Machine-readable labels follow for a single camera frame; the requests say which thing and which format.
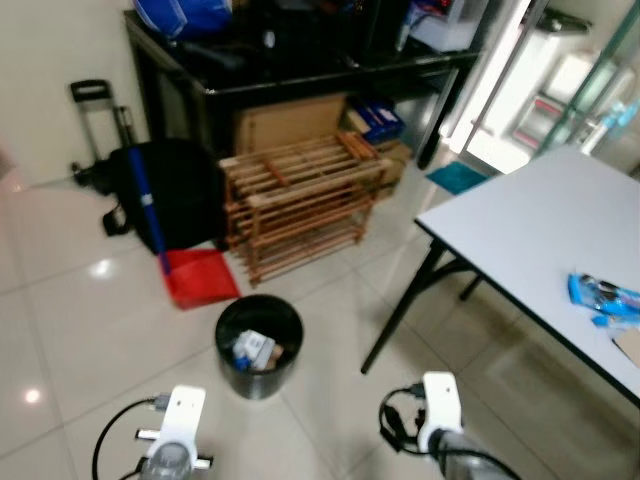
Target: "white folding table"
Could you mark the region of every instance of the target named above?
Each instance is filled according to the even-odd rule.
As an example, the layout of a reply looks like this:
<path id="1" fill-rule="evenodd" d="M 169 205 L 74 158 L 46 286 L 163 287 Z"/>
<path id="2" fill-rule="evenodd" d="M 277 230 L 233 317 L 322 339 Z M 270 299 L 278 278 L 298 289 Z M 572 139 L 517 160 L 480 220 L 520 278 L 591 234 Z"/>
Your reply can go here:
<path id="1" fill-rule="evenodd" d="M 475 271 L 640 406 L 640 368 L 571 304 L 567 280 L 587 273 L 640 291 L 640 183 L 572 147 L 492 179 L 419 215 L 430 251 L 362 366 L 367 373 L 413 299 Z M 449 250 L 455 259 L 437 268 Z"/>

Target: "teal mat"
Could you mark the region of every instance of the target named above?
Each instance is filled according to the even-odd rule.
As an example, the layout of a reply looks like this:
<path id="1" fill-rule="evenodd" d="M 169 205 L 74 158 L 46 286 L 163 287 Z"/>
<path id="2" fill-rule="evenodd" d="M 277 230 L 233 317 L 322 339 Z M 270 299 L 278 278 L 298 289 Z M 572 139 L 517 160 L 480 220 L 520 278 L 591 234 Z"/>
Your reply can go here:
<path id="1" fill-rule="evenodd" d="M 427 178 L 449 193 L 458 195 L 480 185 L 488 177 L 455 160 L 446 167 L 429 173 Z"/>

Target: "tile floor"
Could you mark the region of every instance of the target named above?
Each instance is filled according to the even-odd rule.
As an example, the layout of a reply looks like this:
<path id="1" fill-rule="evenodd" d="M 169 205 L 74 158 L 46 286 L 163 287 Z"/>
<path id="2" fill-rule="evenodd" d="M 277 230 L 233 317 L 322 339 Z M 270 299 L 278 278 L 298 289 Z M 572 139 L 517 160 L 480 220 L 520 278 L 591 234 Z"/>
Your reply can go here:
<path id="1" fill-rule="evenodd" d="M 490 287 L 461 304 L 468 275 L 420 297 L 372 372 L 360 375 L 425 255 L 429 239 L 412 217 L 447 198 L 410 168 L 361 246 L 260 285 L 293 303 L 306 338 L 283 390 L 250 402 L 227 386 L 211 348 L 226 304 L 174 309 L 139 242 L 103 236 L 110 200 L 66 182 L 23 190 L 15 175 L 5 178 L 0 478 L 90 478 L 96 437 L 118 409 L 186 383 L 208 392 L 198 437 L 217 460 L 200 478 L 435 480 L 432 465 L 383 444 L 376 414 L 387 391 L 441 369 L 458 375 L 469 432 L 523 478 L 637 478 L 638 410 Z M 118 424 L 102 478 L 132 469 L 144 449 L 132 441 L 135 429 L 159 422 L 141 410 Z"/>

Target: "blue broom handle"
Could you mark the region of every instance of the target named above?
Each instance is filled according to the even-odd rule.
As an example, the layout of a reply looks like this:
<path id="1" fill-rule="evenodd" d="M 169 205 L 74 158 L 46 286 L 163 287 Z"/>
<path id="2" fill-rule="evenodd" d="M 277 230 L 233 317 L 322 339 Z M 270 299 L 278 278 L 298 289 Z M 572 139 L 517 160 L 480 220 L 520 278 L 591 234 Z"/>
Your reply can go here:
<path id="1" fill-rule="evenodd" d="M 138 184 L 138 192 L 140 193 L 140 203 L 147 216 L 149 222 L 149 228 L 151 229 L 151 237 L 153 244 L 156 247 L 158 256 L 160 257 L 160 264 L 165 275 L 171 274 L 171 265 L 169 264 L 169 258 L 167 257 L 167 249 L 164 243 L 164 235 L 162 235 L 162 229 L 160 228 L 160 222 L 156 216 L 156 210 L 153 208 L 153 196 L 151 195 L 151 187 L 147 180 L 147 175 L 144 171 L 144 162 L 142 160 L 142 154 L 137 147 L 129 148 L 129 160 L 131 163 L 131 170 L 133 176 Z"/>

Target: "trash bag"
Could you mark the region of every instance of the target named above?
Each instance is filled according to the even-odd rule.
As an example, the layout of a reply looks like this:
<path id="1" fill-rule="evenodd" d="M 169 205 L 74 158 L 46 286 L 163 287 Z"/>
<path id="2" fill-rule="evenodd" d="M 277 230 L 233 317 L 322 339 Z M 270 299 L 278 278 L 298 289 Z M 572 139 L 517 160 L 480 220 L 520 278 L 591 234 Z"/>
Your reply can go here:
<path id="1" fill-rule="evenodd" d="M 170 39 L 196 38 L 224 29 L 230 0 L 134 0 L 142 21 Z"/>

